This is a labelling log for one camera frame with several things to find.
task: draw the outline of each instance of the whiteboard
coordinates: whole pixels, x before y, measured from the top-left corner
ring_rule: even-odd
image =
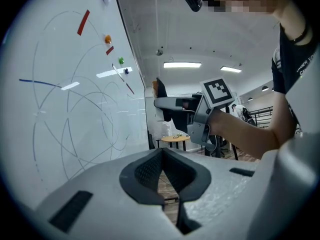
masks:
[[[1,50],[1,166],[16,199],[34,209],[84,170],[149,149],[144,85],[116,0],[29,0]]]

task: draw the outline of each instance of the floor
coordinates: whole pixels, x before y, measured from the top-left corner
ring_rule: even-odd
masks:
[[[237,155],[239,161],[245,162],[255,162],[257,159],[251,157],[248,154],[245,154],[243,151],[237,149]],[[204,155],[204,151],[199,151],[198,154]],[[229,160],[235,160],[233,151],[224,152],[224,158]],[[177,192],[170,184],[166,174],[164,172],[161,173],[158,183],[158,193],[161,194],[164,198],[175,198],[178,197]],[[179,209],[179,200],[169,200],[165,201],[164,212],[170,219],[173,224],[176,224],[178,217],[178,209]]]

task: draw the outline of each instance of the red marker line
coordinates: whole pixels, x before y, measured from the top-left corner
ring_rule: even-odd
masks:
[[[133,94],[135,94],[134,91],[130,88],[130,86],[129,86],[128,84],[126,84],[126,86],[128,86],[128,88],[130,89],[130,91],[131,91]]]
[[[86,12],[85,12],[85,14],[83,16],[83,19],[82,19],[81,24],[80,24],[79,29],[78,29],[78,35],[79,36],[81,36],[82,30],[84,30],[84,27],[85,27],[86,21],[88,19],[89,13],[90,13],[90,11],[86,10]]]
[[[109,55],[114,50],[114,47],[112,46],[109,50],[106,51],[106,55]]]

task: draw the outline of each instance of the round table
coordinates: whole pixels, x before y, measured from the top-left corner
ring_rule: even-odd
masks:
[[[190,136],[179,136],[178,138],[174,138],[175,136],[167,136],[161,138],[163,142],[169,142],[170,148],[172,148],[172,142],[175,142],[175,146],[179,149],[179,142],[183,142],[183,150],[186,151],[186,141],[190,140]]]

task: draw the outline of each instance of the black rubber pad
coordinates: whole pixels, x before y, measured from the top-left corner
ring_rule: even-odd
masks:
[[[67,233],[76,222],[82,210],[93,196],[87,191],[78,191],[52,219],[49,220],[56,228]]]
[[[241,168],[231,168],[229,172],[247,177],[252,177],[255,174],[255,171],[253,170],[245,170]]]
[[[183,203],[199,199],[210,185],[211,174],[203,165],[170,149],[158,148],[128,164],[120,173],[119,181],[122,189],[137,203],[164,208],[165,200],[157,193],[162,170],[179,195],[177,228],[183,234],[198,229],[201,225],[188,219]]]

